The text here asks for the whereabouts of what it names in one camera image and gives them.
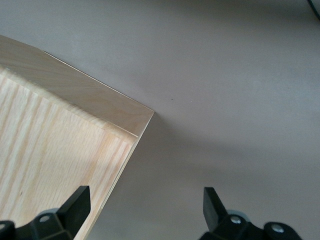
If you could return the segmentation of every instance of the screw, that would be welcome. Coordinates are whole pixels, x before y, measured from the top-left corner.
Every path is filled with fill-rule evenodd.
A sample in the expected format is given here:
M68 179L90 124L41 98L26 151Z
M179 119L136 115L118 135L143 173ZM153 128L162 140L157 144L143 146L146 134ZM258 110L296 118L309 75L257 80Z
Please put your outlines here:
M241 219L238 216L231 216L231 222L233 222L234 224L240 224L241 223Z
M271 225L271 228L273 231L277 232L277 233L280 233L280 234L283 234L285 232L285 230L283 229L282 226L278 225L278 224L272 224Z
M41 218L39 219L39 222L40 222L40 223L44 223L44 222L48 221L49 218L50 218L50 216L45 215L45 216L43 216L43 217L41 217Z

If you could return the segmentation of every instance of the black cable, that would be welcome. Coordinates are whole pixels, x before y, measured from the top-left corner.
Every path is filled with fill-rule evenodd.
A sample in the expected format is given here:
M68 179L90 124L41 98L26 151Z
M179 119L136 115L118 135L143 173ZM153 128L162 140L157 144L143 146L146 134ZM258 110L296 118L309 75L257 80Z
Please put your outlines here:
M311 9L312 9L312 11L313 11L313 13L314 13L314 15L315 15L316 18L319 19L319 21L320 21L320 15L319 15L317 9L315 8L314 3L312 2L312 0L307 0L307 1L308 1L309 5L310 5L310 7L311 7Z

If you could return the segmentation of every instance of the wood grain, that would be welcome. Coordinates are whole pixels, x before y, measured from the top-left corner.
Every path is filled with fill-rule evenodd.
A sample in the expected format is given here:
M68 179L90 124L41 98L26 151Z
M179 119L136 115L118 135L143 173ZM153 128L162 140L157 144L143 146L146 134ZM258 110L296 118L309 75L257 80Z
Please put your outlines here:
M0 219L19 227L89 185L84 239L153 111L6 37L0 64Z

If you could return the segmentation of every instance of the black plastic part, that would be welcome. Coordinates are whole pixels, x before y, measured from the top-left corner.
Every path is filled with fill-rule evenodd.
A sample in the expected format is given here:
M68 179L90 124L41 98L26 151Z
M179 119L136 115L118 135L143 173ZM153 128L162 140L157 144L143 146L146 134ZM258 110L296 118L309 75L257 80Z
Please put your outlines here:
M74 238L90 213L89 186L80 186L56 212L62 226Z
M213 232L228 212L213 187L205 187L203 193L203 215L210 232Z
M89 186L80 186L57 213L41 214L18 228L13 221L0 221L0 240L73 240L90 210Z
M15 233L15 223L13 221L0 221L0 240L12 239Z
M302 240L284 223L268 222L260 229L239 215L228 214L213 187L204 188L203 214L209 232L200 240Z

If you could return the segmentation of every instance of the gray surface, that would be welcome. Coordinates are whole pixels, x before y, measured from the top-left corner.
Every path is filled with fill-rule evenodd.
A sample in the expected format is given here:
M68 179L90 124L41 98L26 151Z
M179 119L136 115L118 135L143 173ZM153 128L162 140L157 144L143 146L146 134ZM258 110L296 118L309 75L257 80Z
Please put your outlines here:
M90 240L198 239L204 186L258 227L320 239L320 23L306 1L0 6L0 34L157 112Z

